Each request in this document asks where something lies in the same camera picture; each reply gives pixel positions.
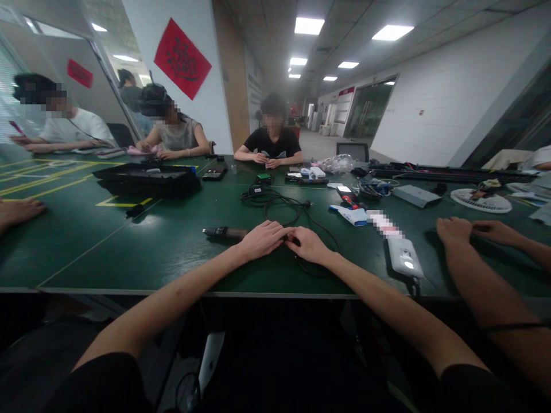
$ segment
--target gray top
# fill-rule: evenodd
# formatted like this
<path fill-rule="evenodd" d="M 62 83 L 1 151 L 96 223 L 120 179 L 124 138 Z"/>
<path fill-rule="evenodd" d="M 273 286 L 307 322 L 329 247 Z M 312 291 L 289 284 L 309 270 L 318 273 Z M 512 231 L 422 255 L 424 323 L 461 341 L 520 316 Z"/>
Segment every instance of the gray top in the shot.
<path fill-rule="evenodd" d="M 122 101 L 127 105 L 134 113 L 139 112 L 138 100 L 142 96 L 142 90 L 137 86 L 123 86 L 119 89 Z"/>
<path fill-rule="evenodd" d="M 195 139 L 195 127 L 201 125 L 199 122 L 180 115 L 183 121 L 178 126 L 168 125 L 158 121 L 155 127 L 159 131 L 162 139 L 162 145 L 165 150 L 184 150 L 198 147 Z"/>

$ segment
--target hand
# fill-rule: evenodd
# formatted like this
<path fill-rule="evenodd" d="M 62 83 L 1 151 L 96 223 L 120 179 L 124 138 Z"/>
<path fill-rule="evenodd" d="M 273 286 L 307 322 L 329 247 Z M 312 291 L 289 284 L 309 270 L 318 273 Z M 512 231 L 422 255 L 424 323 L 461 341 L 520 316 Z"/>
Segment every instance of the hand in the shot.
<path fill-rule="evenodd" d="M 473 221 L 472 233 L 511 247 L 521 246 L 526 241 L 524 235 L 519 234 L 501 221 Z"/>
<path fill-rule="evenodd" d="M 264 221 L 249 232 L 236 248 L 246 262 L 252 261 L 279 247 L 283 243 L 282 238 L 293 230 L 282 227 L 276 221 Z"/>
<path fill-rule="evenodd" d="M 288 235 L 288 238 L 289 241 L 285 241 L 285 245 L 306 261 L 321 264 L 324 258 L 331 256 L 332 251 L 310 229 L 304 227 L 294 228 L 294 231 Z M 294 239 L 300 242 L 300 247 L 293 243 Z"/>
<path fill-rule="evenodd" d="M 436 231 L 440 240 L 447 245 L 449 243 L 469 243 L 472 225 L 466 219 L 451 217 L 450 219 L 438 218 Z"/>
<path fill-rule="evenodd" d="M 32 198 L 11 202 L 3 202 L 0 199 L 0 228 L 21 224 L 45 210 L 46 207 L 41 201 Z"/>
<path fill-rule="evenodd" d="M 171 161 L 173 159 L 182 158 L 184 156 L 182 152 L 183 151 L 159 151 L 157 152 L 157 158 L 163 161 Z"/>
<path fill-rule="evenodd" d="M 259 152 L 257 154 L 254 154 L 253 160 L 256 163 L 266 163 L 268 161 L 268 158 L 263 153 Z"/>
<path fill-rule="evenodd" d="M 149 152 L 151 150 L 151 145 L 145 141 L 138 141 L 138 143 L 136 143 L 136 149 L 140 152 Z"/>
<path fill-rule="evenodd" d="M 51 153 L 56 151 L 55 145 L 52 145 L 50 143 L 31 143 L 29 145 L 25 145 L 25 149 L 27 151 L 32 153 Z"/>
<path fill-rule="evenodd" d="M 10 135 L 10 139 L 15 142 L 16 144 L 20 145 L 20 146 L 25 146 L 25 145 L 28 145 L 30 143 L 33 143 L 33 140 L 26 137 L 26 136 L 21 136 L 21 135 Z"/>
<path fill-rule="evenodd" d="M 283 165 L 283 159 L 269 159 L 266 162 L 266 167 L 268 169 L 275 169 L 275 168 L 277 168 L 278 166 L 281 166 L 281 165 Z"/>

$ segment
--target ceiling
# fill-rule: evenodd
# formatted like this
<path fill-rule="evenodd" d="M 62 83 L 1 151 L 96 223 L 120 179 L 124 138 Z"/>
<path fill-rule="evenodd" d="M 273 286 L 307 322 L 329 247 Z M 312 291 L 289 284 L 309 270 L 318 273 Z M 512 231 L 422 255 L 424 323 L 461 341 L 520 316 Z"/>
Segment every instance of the ceiling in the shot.
<path fill-rule="evenodd" d="M 264 68 L 266 92 L 287 98 L 321 96 L 397 65 L 544 0 L 224 0 Z M 319 36 L 295 34 L 296 17 L 321 18 Z M 371 38 L 387 24 L 415 28 L 394 42 Z M 306 57 L 293 67 L 291 57 Z M 356 61 L 354 69 L 339 69 Z M 325 76 L 337 76 L 333 82 Z"/>
<path fill-rule="evenodd" d="M 107 29 L 106 32 L 96 32 L 105 49 L 111 65 L 118 69 L 127 69 L 138 75 L 148 75 L 149 70 L 142 61 L 136 37 L 126 16 L 121 0 L 83 0 L 90 21 Z M 138 59 L 139 62 L 127 62 L 114 54 L 123 54 Z"/>

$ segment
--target red banner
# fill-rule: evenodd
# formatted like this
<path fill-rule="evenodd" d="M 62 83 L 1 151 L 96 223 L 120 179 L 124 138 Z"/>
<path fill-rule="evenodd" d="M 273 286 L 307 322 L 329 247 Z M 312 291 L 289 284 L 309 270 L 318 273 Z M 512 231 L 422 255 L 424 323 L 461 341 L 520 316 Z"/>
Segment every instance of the red banner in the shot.
<path fill-rule="evenodd" d="M 86 86 L 88 89 L 92 87 L 94 74 L 84 69 L 72 59 L 69 59 L 69 62 L 67 63 L 67 74 L 81 85 Z"/>
<path fill-rule="evenodd" d="M 191 100 L 212 68 L 172 19 L 161 37 L 154 62 Z"/>

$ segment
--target black t-shirt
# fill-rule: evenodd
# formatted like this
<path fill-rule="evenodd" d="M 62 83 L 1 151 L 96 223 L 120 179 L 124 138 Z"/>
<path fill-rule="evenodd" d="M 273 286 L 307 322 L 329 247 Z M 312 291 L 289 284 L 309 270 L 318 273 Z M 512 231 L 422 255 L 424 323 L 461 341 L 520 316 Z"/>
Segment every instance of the black t-shirt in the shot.
<path fill-rule="evenodd" d="M 244 145 L 251 152 L 258 149 L 258 152 L 264 152 L 268 158 L 290 158 L 296 152 L 300 152 L 297 135 L 288 127 L 281 127 L 280 138 L 273 143 L 265 127 L 256 129 L 245 141 Z"/>
<path fill-rule="evenodd" d="M 390 395 L 385 377 L 373 377 L 314 326 L 260 328 L 221 367 L 196 411 L 409 412 Z M 440 384 L 448 412 L 526 411 L 497 377 L 475 366 L 449 367 Z M 44 409 L 48 413 L 111 411 L 153 412 L 138 364 L 129 354 L 106 354 L 84 364 L 62 383 Z"/>

